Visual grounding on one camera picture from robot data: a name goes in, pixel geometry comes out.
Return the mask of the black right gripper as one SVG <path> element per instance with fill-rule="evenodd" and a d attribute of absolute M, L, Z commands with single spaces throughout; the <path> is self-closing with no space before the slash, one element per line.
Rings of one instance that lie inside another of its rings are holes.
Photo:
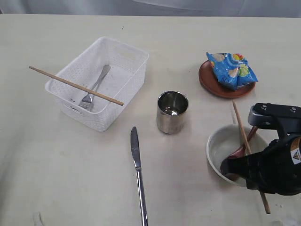
<path fill-rule="evenodd" d="M 249 190 L 284 196 L 301 193 L 301 137 L 273 140 L 262 152 L 222 161 L 221 173 L 246 179 Z"/>

